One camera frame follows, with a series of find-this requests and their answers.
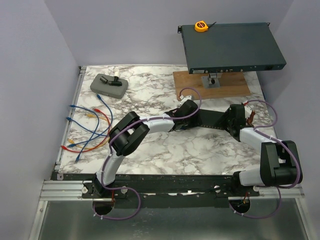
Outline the red-brown handle tool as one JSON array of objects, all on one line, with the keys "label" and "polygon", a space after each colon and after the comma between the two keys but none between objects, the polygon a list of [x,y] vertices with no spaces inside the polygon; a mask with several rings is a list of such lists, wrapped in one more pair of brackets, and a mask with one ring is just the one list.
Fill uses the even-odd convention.
[{"label": "red-brown handle tool", "polygon": [[256,112],[254,110],[251,111],[249,117],[246,119],[246,124],[248,126],[251,126],[254,120],[254,116],[255,116]]}]

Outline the black TP-Link network switch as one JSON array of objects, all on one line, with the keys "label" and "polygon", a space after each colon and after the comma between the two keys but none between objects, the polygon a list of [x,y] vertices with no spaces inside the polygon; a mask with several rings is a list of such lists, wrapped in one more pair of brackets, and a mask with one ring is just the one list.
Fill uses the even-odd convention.
[{"label": "black TP-Link network switch", "polygon": [[197,115],[197,126],[208,129],[225,130],[227,112],[200,109]]}]

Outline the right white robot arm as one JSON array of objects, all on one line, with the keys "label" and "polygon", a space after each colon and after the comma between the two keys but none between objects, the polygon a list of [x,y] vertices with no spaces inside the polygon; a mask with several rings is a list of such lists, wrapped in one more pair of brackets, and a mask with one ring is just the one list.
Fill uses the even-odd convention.
[{"label": "right white robot arm", "polygon": [[222,126],[238,142],[260,153],[259,167],[237,171],[230,183],[230,191],[241,196],[248,186],[280,187],[289,189],[303,180],[303,172],[296,144],[291,140],[279,140],[247,123],[245,106],[232,104],[223,114]]}]

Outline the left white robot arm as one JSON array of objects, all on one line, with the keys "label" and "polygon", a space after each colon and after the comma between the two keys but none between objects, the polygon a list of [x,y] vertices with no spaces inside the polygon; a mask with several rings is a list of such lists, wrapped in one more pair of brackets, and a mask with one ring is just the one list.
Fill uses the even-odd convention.
[{"label": "left white robot arm", "polygon": [[109,154],[92,181],[93,191],[101,198],[111,191],[111,183],[124,158],[132,154],[148,134],[167,133],[182,128],[199,112],[201,104],[188,99],[179,108],[157,116],[140,117],[129,112],[110,131]]}]

